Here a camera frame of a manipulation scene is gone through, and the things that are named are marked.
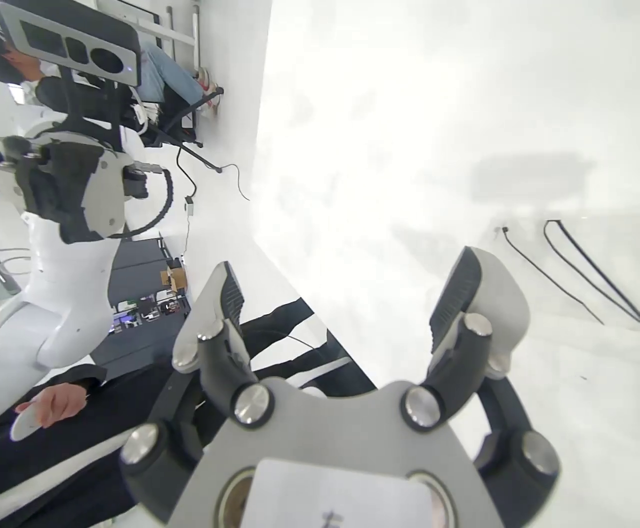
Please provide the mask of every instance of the sneaker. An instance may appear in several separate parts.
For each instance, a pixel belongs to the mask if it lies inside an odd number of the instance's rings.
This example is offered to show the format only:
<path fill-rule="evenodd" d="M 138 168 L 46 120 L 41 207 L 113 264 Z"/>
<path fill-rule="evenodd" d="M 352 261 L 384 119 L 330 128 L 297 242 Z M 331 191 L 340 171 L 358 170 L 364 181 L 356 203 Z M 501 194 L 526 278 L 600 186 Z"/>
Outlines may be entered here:
<path fill-rule="evenodd" d="M 208 89 L 205 90 L 205 95 L 209 95 L 218 89 L 216 83 L 210 82 Z M 201 115 L 215 117 L 218 114 L 218 104 L 220 104 L 220 96 L 209 99 L 205 104 L 198 108 L 198 112 Z"/>
<path fill-rule="evenodd" d="M 209 75 L 209 70 L 202 67 L 198 68 L 198 76 L 196 77 L 196 81 L 198 81 L 198 84 L 205 92 L 209 89 L 209 86 L 211 84 L 210 78 L 211 77 Z"/>

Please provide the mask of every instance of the black sleeve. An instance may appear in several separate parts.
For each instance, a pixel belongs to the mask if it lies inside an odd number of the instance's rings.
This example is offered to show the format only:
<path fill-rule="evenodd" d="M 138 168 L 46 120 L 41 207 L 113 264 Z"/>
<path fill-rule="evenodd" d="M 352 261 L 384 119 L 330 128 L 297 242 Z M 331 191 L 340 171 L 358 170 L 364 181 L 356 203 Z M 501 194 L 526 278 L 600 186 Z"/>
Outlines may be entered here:
<path fill-rule="evenodd" d="M 36 385 L 27 392 L 22 398 L 15 402 L 9 409 L 0 415 L 0 424 L 12 423 L 15 419 L 14 408 L 17 405 L 25 401 L 29 401 L 31 398 L 40 393 L 41 390 L 52 387 L 53 385 L 60 385 L 61 383 L 71 383 L 73 385 L 80 385 L 86 389 L 87 394 L 91 394 L 93 390 L 102 385 L 102 382 L 107 377 L 107 369 L 98 367 L 97 365 L 84 364 L 73 367 L 57 376 L 53 376 L 41 385 Z"/>

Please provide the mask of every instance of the person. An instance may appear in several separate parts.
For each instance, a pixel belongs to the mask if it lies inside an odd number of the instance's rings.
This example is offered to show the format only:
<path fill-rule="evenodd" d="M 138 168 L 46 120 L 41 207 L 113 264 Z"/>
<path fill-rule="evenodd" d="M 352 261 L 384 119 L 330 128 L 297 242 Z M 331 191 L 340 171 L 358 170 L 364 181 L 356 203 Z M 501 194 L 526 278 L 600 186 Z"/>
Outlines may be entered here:
<path fill-rule="evenodd" d="M 211 81 L 209 71 L 199 68 L 194 79 L 169 55 L 155 44 L 142 41 L 140 85 L 136 91 L 144 102 L 164 102 L 164 88 L 168 85 L 189 104 L 197 103 L 202 97 L 212 93 L 218 86 Z M 39 104 L 35 89 L 44 77 L 59 77 L 58 66 L 21 53 L 6 40 L 0 41 L 0 82 L 19 84 L 25 94 L 26 104 Z M 90 84 L 88 80 L 74 72 L 77 83 Z M 201 106 L 201 111 L 214 111 L 220 101 L 215 97 Z"/>
<path fill-rule="evenodd" d="M 312 313 L 298 299 L 242 324 L 249 356 L 255 358 L 288 336 Z M 259 379 L 288 378 L 344 356 L 346 352 L 332 338 L 317 349 L 259 370 L 256 375 Z M 361 384 L 361 371 L 353 362 L 335 372 L 346 367 L 355 369 L 356 374 L 340 380 L 329 372 L 316 380 L 316 386 L 331 396 L 353 396 L 374 389 L 366 381 Z M 146 421 L 172 372 L 169 361 L 157 361 L 103 384 L 105 369 L 79 365 L 34 387 L 15 403 L 14 409 L 3 413 L 0 528 L 87 528 L 132 508 L 135 502 L 118 466 L 119 448 L 131 429 Z M 31 405 L 37 405 L 36 417 L 42 429 L 12 442 L 9 432 L 16 413 Z M 212 440 L 224 421 L 207 401 L 196 409 L 194 424 L 202 445 Z"/>

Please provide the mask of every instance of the white label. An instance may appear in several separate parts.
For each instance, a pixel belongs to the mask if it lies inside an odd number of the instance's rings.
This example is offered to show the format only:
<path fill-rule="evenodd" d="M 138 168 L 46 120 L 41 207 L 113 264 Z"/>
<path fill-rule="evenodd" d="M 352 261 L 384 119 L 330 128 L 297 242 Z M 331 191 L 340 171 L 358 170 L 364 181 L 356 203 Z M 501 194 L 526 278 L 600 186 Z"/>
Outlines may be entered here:
<path fill-rule="evenodd" d="M 242 528 L 430 528 L 431 494 L 404 479 L 264 459 Z"/>
<path fill-rule="evenodd" d="M 193 128 L 193 116 L 191 114 L 187 114 L 182 117 L 182 128 L 183 129 L 192 129 Z"/>

